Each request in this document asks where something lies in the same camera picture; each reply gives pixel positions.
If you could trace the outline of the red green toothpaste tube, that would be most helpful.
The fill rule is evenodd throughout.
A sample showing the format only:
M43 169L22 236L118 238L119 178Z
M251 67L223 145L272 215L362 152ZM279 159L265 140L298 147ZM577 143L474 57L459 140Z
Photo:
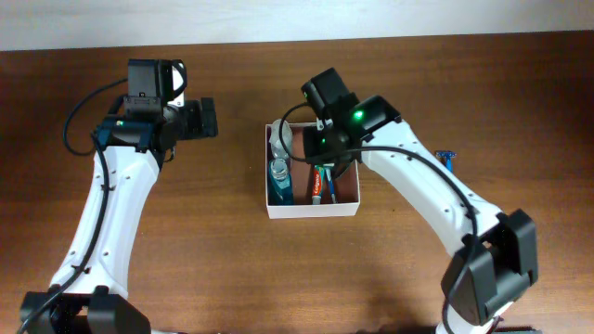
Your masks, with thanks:
M322 200L324 187L325 168L322 165L314 166L314 183L312 186L312 204L319 205Z

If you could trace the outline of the blue white toothbrush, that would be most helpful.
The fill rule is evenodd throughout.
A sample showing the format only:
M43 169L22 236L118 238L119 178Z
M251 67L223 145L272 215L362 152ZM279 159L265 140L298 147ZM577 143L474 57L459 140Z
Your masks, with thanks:
M334 182L333 182L333 178L331 176L331 167L330 166L324 166L324 167L325 167L325 175L327 177L328 192L329 192L332 204L337 204L338 200L336 198Z

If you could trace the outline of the blue disposable razor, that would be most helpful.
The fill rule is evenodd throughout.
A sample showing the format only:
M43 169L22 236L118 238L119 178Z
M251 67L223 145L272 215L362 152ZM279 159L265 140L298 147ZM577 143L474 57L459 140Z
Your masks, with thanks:
M453 159L457 156L457 153L451 150L436 150L436 158L447 168L447 170L453 173Z

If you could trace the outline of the clear bottle purple liquid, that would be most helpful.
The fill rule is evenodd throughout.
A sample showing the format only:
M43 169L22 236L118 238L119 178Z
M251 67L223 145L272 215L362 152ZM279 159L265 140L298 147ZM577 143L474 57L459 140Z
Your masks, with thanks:
M268 143L275 159L289 160L292 153L292 130L290 125L281 119L275 120L271 125Z

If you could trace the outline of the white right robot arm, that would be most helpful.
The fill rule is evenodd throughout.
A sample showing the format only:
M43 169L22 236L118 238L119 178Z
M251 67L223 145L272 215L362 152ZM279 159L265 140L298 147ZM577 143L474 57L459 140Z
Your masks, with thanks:
M438 333L490 333L538 280L536 224L522 210L505 213L465 186L381 96L331 102L307 95L324 123L311 164L353 161L389 182L429 224L451 257Z

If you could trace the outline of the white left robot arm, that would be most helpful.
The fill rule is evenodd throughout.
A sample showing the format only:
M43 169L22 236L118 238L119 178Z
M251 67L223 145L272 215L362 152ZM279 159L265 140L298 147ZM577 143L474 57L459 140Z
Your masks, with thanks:
M180 59L131 59L120 95L91 134L93 179L75 236L45 292L28 292L21 333L151 333L128 300L141 213L184 140L218 134L213 99L187 100Z

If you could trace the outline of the teal mouthwash bottle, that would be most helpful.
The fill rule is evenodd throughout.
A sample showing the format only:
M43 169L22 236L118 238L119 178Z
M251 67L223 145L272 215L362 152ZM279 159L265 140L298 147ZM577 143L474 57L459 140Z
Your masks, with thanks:
M268 176L272 187L272 198L276 205L293 205L292 181L290 168L283 159L269 162Z

